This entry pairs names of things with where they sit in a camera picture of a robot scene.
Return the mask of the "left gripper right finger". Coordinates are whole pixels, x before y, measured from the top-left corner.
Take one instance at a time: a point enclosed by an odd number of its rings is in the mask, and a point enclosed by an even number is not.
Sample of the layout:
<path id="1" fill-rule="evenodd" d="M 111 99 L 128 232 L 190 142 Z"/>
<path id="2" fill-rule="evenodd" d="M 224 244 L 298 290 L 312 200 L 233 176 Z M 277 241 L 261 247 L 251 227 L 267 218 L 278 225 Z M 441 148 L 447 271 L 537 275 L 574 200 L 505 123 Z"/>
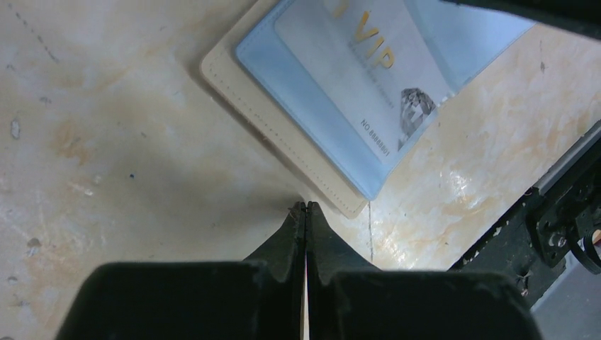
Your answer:
<path id="1" fill-rule="evenodd" d="M 310 339 L 337 338 L 336 304 L 331 281 L 338 273 L 378 271 L 330 226 L 317 202 L 305 210 L 305 257 Z"/>

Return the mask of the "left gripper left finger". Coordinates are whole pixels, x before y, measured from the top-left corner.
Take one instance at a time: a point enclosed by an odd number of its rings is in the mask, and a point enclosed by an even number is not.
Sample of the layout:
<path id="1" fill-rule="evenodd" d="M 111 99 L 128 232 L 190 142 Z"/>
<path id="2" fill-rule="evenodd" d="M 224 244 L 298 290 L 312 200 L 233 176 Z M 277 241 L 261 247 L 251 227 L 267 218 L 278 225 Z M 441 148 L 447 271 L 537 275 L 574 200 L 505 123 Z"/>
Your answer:
<path id="1" fill-rule="evenodd" d="M 303 338 L 305 218 L 305 203 L 295 203 L 280 228 L 245 258 L 265 267 L 258 306 L 258 339 Z"/>

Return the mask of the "beige card holder wallet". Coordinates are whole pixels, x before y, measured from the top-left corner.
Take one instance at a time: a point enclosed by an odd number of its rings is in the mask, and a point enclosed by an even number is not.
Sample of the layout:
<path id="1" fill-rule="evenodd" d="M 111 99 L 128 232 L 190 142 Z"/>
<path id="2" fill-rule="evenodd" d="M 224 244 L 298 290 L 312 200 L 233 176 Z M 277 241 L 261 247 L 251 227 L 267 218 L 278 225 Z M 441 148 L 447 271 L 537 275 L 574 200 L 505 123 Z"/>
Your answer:
<path id="1" fill-rule="evenodd" d="M 436 119 L 439 107 L 518 40 L 533 22 L 447 1 L 403 1 L 450 91 L 439 104 L 409 103 L 425 121 L 383 164 L 275 31 L 292 1 L 256 1 L 203 58 L 203 78 L 346 217 L 377 198 Z"/>

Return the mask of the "white credit card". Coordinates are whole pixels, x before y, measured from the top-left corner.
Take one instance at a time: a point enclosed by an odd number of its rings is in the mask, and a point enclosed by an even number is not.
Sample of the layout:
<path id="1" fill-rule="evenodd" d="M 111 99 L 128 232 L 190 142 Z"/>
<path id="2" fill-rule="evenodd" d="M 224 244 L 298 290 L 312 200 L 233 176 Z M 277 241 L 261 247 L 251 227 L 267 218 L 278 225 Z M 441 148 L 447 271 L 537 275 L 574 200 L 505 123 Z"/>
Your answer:
<path id="1" fill-rule="evenodd" d="M 292 1 L 274 28 L 383 164 L 425 121 L 415 96 L 450 91 L 403 1 Z"/>

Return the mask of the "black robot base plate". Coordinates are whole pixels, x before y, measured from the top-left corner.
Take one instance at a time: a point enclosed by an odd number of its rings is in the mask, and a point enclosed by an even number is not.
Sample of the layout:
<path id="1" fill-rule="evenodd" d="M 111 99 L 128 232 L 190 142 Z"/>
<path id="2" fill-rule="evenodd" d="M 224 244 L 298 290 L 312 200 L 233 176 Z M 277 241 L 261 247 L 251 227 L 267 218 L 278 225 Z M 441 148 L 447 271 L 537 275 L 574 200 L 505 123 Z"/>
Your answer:
<path id="1" fill-rule="evenodd" d="M 567 258 L 600 274 L 600 123 L 595 123 L 451 267 L 497 272 L 533 305 Z"/>

